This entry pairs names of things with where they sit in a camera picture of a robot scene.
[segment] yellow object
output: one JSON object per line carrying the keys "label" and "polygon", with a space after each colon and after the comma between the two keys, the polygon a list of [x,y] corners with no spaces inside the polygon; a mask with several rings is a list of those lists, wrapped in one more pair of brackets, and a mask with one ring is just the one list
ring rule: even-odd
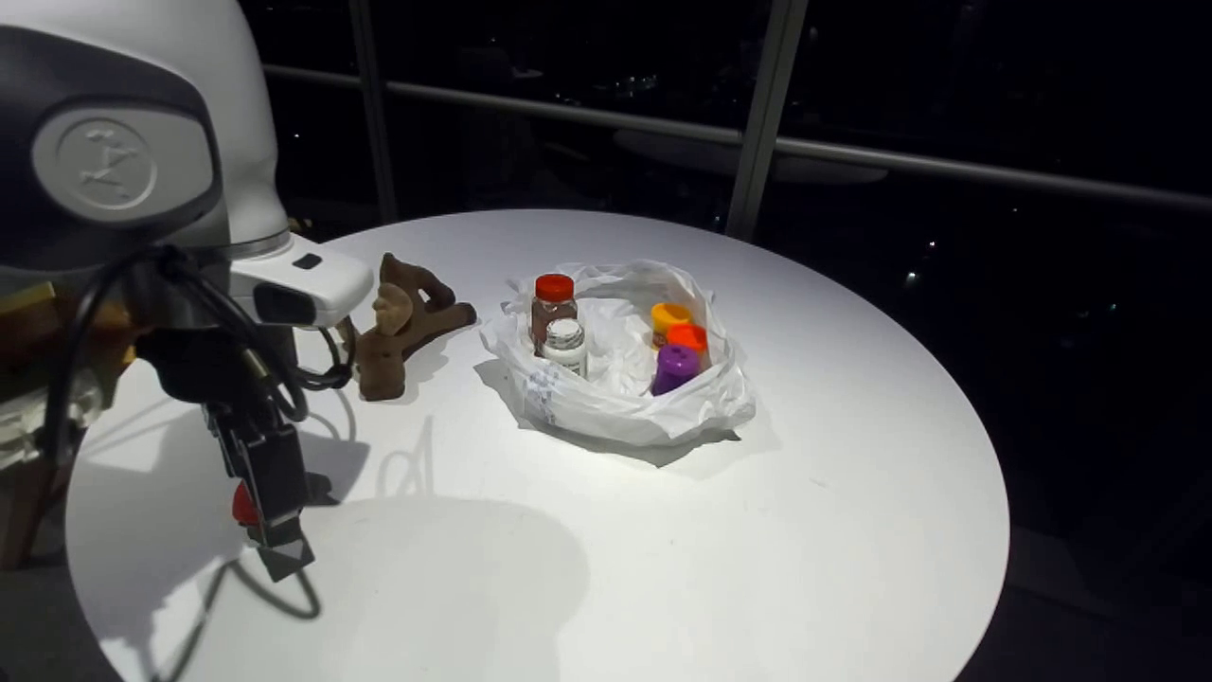
{"label": "yellow object", "polygon": [[665,330],[674,330],[674,327],[692,327],[692,310],[688,310],[688,308],[676,308],[676,303],[656,303],[656,308],[650,308],[650,335],[656,335],[656,342],[664,342]]}
{"label": "yellow object", "polygon": [[49,303],[49,301],[58,301],[58,293],[54,293],[49,279],[41,279],[41,284],[33,284],[33,287],[22,287],[22,293],[0,301],[0,318],[4,318],[4,316],[15,316],[15,310],[22,310],[22,308]]}

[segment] orange object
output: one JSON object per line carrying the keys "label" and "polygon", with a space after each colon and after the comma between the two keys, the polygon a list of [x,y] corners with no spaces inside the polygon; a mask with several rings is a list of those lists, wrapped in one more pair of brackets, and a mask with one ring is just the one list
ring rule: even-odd
{"label": "orange object", "polygon": [[665,347],[688,347],[688,354],[704,356],[709,354],[709,330],[702,330],[702,327],[669,327],[665,330]]}

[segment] white robot casing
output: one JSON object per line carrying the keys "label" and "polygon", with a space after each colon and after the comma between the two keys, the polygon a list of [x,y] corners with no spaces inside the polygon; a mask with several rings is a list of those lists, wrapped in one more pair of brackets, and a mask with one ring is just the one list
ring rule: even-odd
{"label": "white robot casing", "polygon": [[202,92],[221,150],[224,216],[182,226],[175,241],[228,236],[232,296],[246,310],[257,310],[248,293],[271,284],[305,296],[314,327],[334,327],[366,296],[366,264],[289,233],[262,57],[235,0],[0,0],[0,28],[113,48]]}

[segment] transparent plastic bag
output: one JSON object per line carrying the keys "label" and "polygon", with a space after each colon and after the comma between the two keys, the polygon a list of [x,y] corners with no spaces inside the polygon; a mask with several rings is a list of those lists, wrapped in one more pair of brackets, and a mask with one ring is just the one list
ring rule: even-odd
{"label": "transparent plastic bag", "polygon": [[[721,321],[713,293],[665,260],[628,260],[612,268],[564,268],[575,279],[575,308],[587,330],[587,370],[535,356],[531,279],[520,278],[505,318],[486,335],[506,364],[520,409],[549,427],[626,446],[669,446],[735,432],[753,418],[753,385]],[[709,368],[669,394],[650,394],[656,347],[650,303],[680,303],[709,330]]]}

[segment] brown stuffed toy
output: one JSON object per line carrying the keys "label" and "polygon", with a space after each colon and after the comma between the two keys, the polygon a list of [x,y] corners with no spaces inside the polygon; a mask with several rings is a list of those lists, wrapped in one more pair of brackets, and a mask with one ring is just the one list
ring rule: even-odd
{"label": "brown stuffed toy", "polygon": [[381,254],[373,327],[357,337],[357,384],[366,403],[406,394],[406,361],[452,330],[473,327],[478,310],[421,264]]}

